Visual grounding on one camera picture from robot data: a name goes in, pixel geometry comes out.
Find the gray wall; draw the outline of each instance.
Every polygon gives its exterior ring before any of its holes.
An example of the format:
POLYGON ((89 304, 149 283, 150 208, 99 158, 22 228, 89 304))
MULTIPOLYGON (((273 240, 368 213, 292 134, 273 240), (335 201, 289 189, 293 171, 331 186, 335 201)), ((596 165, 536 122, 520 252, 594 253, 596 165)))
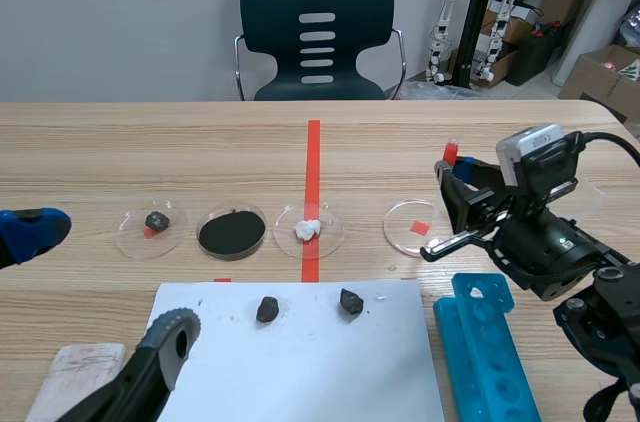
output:
MULTIPOLYGON (((452 39, 466 5, 456 9, 452 39)), ((409 75, 426 66, 441 0, 396 0, 409 75)), ((236 100, 238 0, 0 0, 1 101, 236 100)), ((275 74, 244 52, 246 92, 275 74)), ((383 88, 400 75, 395 40, 363 53, 360 71, 383 88)))

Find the blue holder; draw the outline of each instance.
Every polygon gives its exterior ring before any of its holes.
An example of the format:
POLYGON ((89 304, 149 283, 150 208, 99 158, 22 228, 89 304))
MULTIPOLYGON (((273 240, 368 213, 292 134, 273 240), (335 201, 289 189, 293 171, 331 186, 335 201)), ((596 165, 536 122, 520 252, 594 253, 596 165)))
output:
POLYGON ((455 298, 433 310, 460 421, 540 422, 504 317, 514 307, 504 276, 456 274, 452 283, 455 298))

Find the glass petri dish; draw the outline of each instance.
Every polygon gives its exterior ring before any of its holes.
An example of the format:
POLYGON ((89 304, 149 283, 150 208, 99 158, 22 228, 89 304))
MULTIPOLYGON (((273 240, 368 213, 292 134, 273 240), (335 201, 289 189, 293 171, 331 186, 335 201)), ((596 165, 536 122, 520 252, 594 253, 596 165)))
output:
MULTIPOLYGON (((319 257, 326 257, 334 252, 344 239, 344 224, 338 214, 333 212, 328 204, 319 204, 320 235, 318 236, 319 257)), ((304 205, 288 205, 276 218, 273 224, 273 235, 276 243, 285 254, 297 259, 312 258, 314 255, 305 254, 305 242, 296 237, 295 226, 304 216, 304 205)))
POLYGON ((209 211, 198 223, 196 238, 202 251, 220 260, 240 260, 255 253, 264 241, 267 219, 251 204, 231 203, 209 211))
POLYGON ((607 196, 596 189, 586 177, 578 176, 578 185, 574 191, 551 202, 549 210, 558 217, 583 223, 589 217, 598 215, 606 199, 607 196))
POLYGON ((420 248, 433 240, 442 241, 453 235, 446 214, 421 199, 395 204, 384 216, 383 229, 393 247, 412 257, 420 257, 420 248))
POLYGON ((116 245, 132 259, 153 259, 174 249, 184 238, 188 217, 184 209, 170 200, 154 200, 147 205, 128 211, 116 231, 116 245), (160 212, 169 218, 169 227, 149 237, 145 220, 151 212, 160 212))

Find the dark stone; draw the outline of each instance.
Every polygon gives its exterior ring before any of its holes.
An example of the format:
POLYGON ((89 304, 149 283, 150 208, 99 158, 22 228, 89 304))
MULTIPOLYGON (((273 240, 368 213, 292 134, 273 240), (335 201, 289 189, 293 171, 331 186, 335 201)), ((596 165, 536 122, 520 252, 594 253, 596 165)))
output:
POLYGON ((364 300, 358 297, 358 294, 342 289, 340 292, 340 305, 351 315, 358 315, 364 308, 364 300))
POLYGON ((162 212, 151 212, 147 215, 147 218, 144 221, 144 225, 149 227, 151 230, 155 232, 162 232, 163 230, 167 230, 171 221, 169 217, 164 215, 162 212))
POLYGON ((258 307, 258 313, 256 314, 256 320, 258 322, 267 323, 271 322, 278 316, 278 299, 275 297, 264 297, 260 307, 258 307))

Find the white cotton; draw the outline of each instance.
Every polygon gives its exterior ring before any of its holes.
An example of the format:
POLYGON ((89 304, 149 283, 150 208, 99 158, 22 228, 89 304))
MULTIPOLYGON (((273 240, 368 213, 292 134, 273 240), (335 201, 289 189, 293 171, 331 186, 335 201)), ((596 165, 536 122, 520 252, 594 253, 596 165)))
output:
POLYGON ((319 220, 302 220, 296 224, 296 237, 307 242, 314 235, 320 235, 320 226, 319 220))

